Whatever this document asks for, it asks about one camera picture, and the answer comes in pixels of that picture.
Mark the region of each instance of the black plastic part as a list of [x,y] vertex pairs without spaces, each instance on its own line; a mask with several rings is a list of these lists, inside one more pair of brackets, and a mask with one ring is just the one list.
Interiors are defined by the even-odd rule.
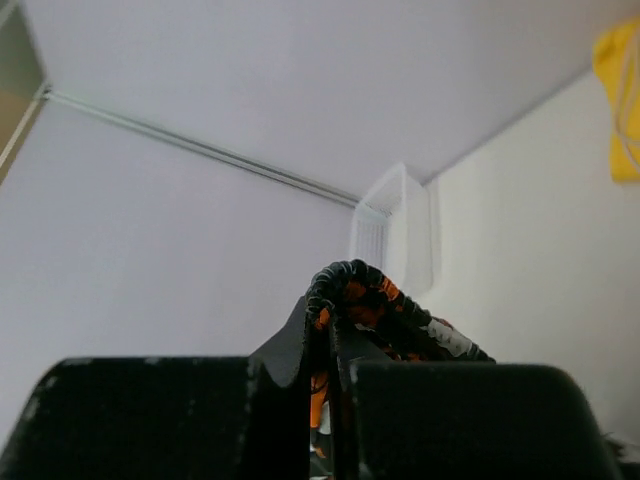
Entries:
[[0,479],[304,478],[305,329],[299,303],[250,358],[61,362],[24,408]]
[[353,367],[360,479],[617,479],[582,392],[542,366]]
[[246,358],[62,362],[31,395],[0,478],[234,478],[254,382]]

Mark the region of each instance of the gray wall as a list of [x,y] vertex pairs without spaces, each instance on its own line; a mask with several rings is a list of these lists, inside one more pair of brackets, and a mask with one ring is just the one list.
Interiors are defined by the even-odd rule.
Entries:
[[0,187],[0,443],[73,355],[247,354],[351,210],[47,104]]

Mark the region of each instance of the metal curtain rail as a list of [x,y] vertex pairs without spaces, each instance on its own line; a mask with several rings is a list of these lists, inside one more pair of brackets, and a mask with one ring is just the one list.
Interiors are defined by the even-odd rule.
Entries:
[[181,133],[172,132],[171,130],[167,130],[159,125],[153,125],[144,120],[134,119],[129,116],[92,105],[86,101],[74,98],[65,93],[56,92],[50,88],[45,90],[42,96],[47,100],[75,108],[76,110],[80,110],[96,118],[105,120],[113,125],[118,125],[128,130],[141,133],[156,140],[180,147],[184,150],[198,153],[213,160],[226,163],[227,165],[241,168],[248,172],[255,173],[256,175],[260,175],[261,177],[297,188],[304,192],[337,202],[341,205],[353,208],[358,204],[359,198],[348,192],[302,177],[293,172],[279,169],[257,160],[252,160],[236,153],[226,151],[222,148],[203,142],[202,140],[190,138]]

